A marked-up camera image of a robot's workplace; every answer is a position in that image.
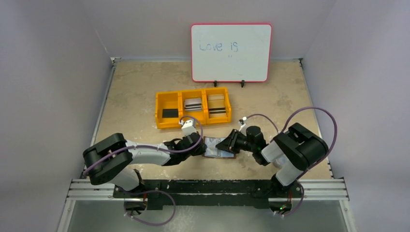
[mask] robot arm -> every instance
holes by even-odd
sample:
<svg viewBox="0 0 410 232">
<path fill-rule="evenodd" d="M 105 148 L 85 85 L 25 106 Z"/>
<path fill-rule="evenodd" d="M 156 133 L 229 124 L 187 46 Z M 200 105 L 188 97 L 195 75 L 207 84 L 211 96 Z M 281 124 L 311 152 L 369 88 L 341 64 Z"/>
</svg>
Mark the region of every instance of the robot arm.
<svg viewBox="0 0 410 232">
<path fill-rule="evenodd" d="M 187 120 L 182 126 L 184 137 L 173 139 L 158 145 L 141 144 L 124 139 L 116 133 L 84 151 L 90 182 L 93 185 L 113 183 L 129 191 L 143 188 L 144 182 L 137 170 L 125 168 L 129 164 L 151 163 L 159 166 L 177 165 L 189 156 L 205 153 L 206 145 L 195 129 L 193 120 Z M 101 162 L 101 159 L 113 151 L 120 151 Z"/>
<path fill-rule="evenodd" d="M 269 144 L 264 140 L 259 127 L 248 127 L 244 120 L 240 120 L 240 124 L 241 129 L 232 130 L 216 148 L 234 154 L 240 150 L 252 152 L 256 162 L 264 166 L 285 156 L 287 161 L 271 179 L 272 187 L 277 191 L 286 190 L 329 150 L 324 140 L 299 123 L 280 132 Z"/>
</svg>

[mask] white enclosure panel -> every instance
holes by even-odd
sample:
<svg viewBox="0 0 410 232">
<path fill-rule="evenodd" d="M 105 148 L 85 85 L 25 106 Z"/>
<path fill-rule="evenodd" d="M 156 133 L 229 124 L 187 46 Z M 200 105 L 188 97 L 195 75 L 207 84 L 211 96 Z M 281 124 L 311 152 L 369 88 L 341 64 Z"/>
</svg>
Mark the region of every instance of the white enclosure panel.
<svg viewBox="0 0 410 232">
<path fill-rule="evenodd" d="M 409 13 L 409 0 L 338 0 L 304 58 L 313 104 L 337 120 L 329 160 L 358 231 L 410 231 Z"/>
<path fill-rule="evenodd" d="M 301 58 L 336 0 L 82 0 L 111 57 L 190 60 L 194 23 L 272 24 L 271 58 Z"/>
<path fill-rule="evenodd" d="M 0 1 L 1 232 L 56 231 L 111 65 L 81 1 Z"/>
</svg>

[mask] whiteboard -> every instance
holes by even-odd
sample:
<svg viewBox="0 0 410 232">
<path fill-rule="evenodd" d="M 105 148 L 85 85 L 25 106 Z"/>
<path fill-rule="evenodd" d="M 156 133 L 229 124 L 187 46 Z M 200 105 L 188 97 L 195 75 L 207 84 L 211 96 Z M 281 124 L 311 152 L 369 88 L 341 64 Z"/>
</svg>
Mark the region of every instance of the whiteboard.
<svg viewBox="0 0 410 232">
<path fill-rule="evenodd" d="M 192 79 L 196 82 L 267 80 L 270 24 L 194 24 Z"/>
</svg>

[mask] black mounting plate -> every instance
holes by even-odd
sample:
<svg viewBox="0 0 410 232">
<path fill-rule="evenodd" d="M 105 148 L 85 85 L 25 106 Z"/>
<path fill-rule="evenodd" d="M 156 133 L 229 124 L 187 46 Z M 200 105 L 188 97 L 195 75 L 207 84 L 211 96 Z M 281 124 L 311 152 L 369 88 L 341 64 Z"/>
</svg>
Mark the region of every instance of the black mounting plate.
<svg viewBox="0 0 410 232">
<path fill-rule="evenodd" d="M 271 180 L 144 180 L 145 189 L 169 193 L 177 205 L 195 206 L 253 206 L 257 209 L 270 207 L 269 198 L 287 199 L 292 191 L 294 198 L 299 198 L 301 192 L 294 182 L 286 191 L 276 192 L 271 189 Z M 142 198 L 115 188 L 114 198 Z M 164 205 L 172 205 L 171 200 L 160 193 L 147 195 L 147 210 L 161 210 Z"/>
</svg>

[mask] yellow bin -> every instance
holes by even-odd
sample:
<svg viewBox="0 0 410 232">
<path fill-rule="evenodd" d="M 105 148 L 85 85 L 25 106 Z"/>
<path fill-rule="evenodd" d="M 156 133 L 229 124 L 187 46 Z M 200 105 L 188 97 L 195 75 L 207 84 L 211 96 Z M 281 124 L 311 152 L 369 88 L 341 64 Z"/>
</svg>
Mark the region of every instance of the yellow bin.
<svg viewBox="0 0 410 232">
<path fill-rule="evenodd" d="M 195 98 L 201 98 L 202 110 L 185 111 L 185 100 Z M 157 93 L 155 121 L 158 129 L 179 128 L 179 119 L 184 115 L 198 119 L 202 125 L 231 122 L 228 89 L 219 87 Z"/>
</svg>

